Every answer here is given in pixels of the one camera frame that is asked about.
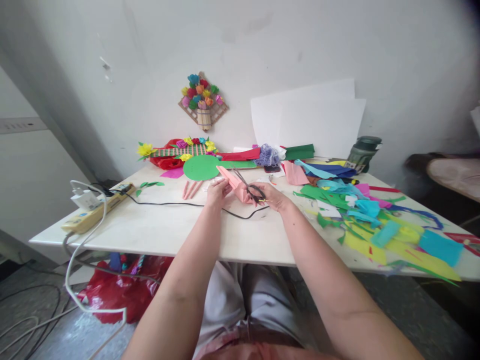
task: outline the red paper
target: red paper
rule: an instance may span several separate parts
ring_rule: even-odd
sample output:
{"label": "red paper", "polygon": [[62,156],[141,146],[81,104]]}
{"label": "red paper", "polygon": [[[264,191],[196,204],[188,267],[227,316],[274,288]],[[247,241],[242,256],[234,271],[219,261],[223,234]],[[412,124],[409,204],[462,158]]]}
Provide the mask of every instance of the red paper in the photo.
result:
{"label": "red paper", "polygon": [[254,160],[260,157],[260,148],[256,147],[252,150],[242,152],[217,152],[216,155],[220,155],[222,161],[247,161]]}
{"label": "red paper", "polygon": [[370,186],[370,190],[386,191],[389,193],[401,193],[400,190],[394,189],[392,187]]}

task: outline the paper flower wall hanging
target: paper flower wall hanging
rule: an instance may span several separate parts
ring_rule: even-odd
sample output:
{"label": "paper flower wall hanging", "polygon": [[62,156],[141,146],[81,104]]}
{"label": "paper flower wall hanging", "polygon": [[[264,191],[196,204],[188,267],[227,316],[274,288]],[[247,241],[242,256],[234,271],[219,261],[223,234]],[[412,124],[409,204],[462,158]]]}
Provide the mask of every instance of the paper flower wall hanging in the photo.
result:
{"label": "paper flower wall hanging", "polygon": [[188,87],[181,89],[183,98],[178,105],[198,124],[200,129],[207,132],[229,109],[220,89],[210,84],[204,73],[191,74],[187,77]]}

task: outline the purple paper flower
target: purple paper flower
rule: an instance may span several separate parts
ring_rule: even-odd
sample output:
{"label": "purple paper flower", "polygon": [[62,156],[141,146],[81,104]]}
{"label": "purple paper flower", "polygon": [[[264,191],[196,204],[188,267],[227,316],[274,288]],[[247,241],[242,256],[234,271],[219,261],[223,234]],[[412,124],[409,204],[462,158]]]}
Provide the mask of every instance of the purple paper flower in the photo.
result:
{"label": "purple paper flower", "polygon": [[178,140],[176,142],[176,145],[178,146],[179,149],[185,149],[188,144],[183,140]]}

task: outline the green bottle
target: green bottle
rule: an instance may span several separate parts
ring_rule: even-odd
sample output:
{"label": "green bottle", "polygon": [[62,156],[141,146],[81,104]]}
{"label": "green bottle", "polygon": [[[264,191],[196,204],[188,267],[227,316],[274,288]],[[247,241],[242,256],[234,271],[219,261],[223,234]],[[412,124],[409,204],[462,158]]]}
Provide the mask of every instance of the green bottle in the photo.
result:
{"label": "green bottle", "polygon": [[355,169],[357,173],[366,173],[370,167],[370,160],[381,147],[381,138],[376,136],[360,136],[351,148],[345,166]]}

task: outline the green paper strip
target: green paper strip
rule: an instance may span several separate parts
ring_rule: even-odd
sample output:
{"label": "green paper strip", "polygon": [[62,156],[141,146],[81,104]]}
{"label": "green paper strip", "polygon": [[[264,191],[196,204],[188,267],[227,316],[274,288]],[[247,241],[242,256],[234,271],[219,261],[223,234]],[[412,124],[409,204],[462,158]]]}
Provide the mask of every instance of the green paper strip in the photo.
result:
{"label": "green paper strip", "polygon": [[367,228],[365,228],[365,227],[364,227],[363,225],[361,225],[355,218],[352,218],[352,217],[349,216],[348,219],[349,219],[349,220],[352,220],[352,221],[355,223],[355,225],[357,225],[360,229],[366,231],[367,233],[372,234],[372,235],[375,234],[374,231],[370,231],[370,230],[368,230]]}
{"label": "green paper strip", "polygon": [[365,240],[365,238],[362,235],[360,235],[355,230],[353,230],[350,226],[348,226],[346,222],[344,224],[345,224],[346,228],[348,229],[348,231],[351,232],[353,235],[355,235],[357,238],[360,238],[364,241],[367,241],[367,240]]}
{"label": "green paper strip", "polygon": [[253,161],[220,161],[219,165],[225,169],[252,169],[257,167]]}
{"label": "green paper strip", "polygon": [[430,275],[434,276],[435,278],[444,280],[444,281],[446,281],[447,283],[456,286],[457,288],[460,287],[459,285],[457,285],[457,284],[454,283],[453,281],[447,279],[446,277],[443,277],[443,276],[441,276],[441,275],[438,275],[436,272],[430,271],[430,270],[428,270],[428,269],[426,269],[426,268],[424,268],[424,267],[421,267],[421,266],[417,266],[417,265],[415,265],[415,264],[413,264],[413,263],[411,263],[411,262],[405,261],[405,260],[397,260],[397,261],[388,263],[387,266],[395,267],[395,266],[398,266],[398,265],[401,265],[401,264],[406,264],[406,266],[408,266],[408,267],[410,267],[410,268],[414,268],[414,269],[420,270],[420,271],[422,271],[422,272],[424,272],[424,273],[430,274]]}
{"label": "green paper strip", "polygon": [[398,202],[403,201],[403,200],[407,200],[407,197],[402,196],[402,197],[399,197],[397,199],[388,199],[388,200],[385,200],[385,201],[388,201],[389,203],[395,204],[395,203],[398,203]]}
{"label": "green paper strip", "polygon": [[384,209],[380,209],[380,212],[378,213],[378,219],[379,220],[390,220],[389,216],[387,215],[387,212]]}
{"label": "green paper strip", "polygon": [[308,195],[305,195],[305,194],[302,194],[302,193],[299,193],[299,192],[296,192],[294,191],[293,194],[295,194],[296,196],[299,196],[301,198],[307,198],[307,199],[312,199],[312,200],[315,200],[313,197],[311,196],[308,196]]}
{"label": "green paper strip", "polygon": [[320,213],[317,214],[316,220],[322,228],[325,228],[328,225],[332,225],[334,228],[339,228],[340,225],[343,224],[343,221],[327,220],[322,215],[320,215]]}
{"label": "green paper strip", "polygon": [[285,160],[312,159],[315,149],[313,144],[287,147]]}
{"label": "green paper strip", "polygon": [[340,245],[343,245],[344,244],[344,241],[345,241],[345,234],[343,234],[343,236],[341,238],[338,239],[338,242],[340,243]]}

